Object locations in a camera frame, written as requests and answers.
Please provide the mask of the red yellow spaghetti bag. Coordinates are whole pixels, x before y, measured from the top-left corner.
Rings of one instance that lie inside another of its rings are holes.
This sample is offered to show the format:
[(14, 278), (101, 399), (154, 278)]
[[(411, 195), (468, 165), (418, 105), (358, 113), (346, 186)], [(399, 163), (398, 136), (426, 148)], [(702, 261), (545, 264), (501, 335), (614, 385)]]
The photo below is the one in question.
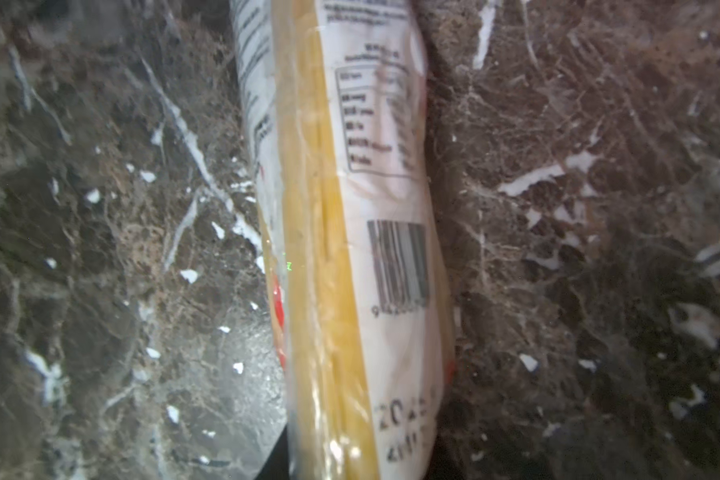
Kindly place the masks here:
[(408, 1), (234, 1), (289, 479), (456, 479), (455, 367)]

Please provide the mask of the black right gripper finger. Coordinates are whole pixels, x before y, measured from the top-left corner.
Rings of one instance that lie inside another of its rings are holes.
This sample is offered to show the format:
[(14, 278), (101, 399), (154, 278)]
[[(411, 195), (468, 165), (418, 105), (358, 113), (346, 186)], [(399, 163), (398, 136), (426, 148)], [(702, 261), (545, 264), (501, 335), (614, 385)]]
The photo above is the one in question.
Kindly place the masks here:
[(256, 476), (256, 480), (289, 480), (290, 461), (288, 432), (284, 427), (273, 446), (264, 465)]

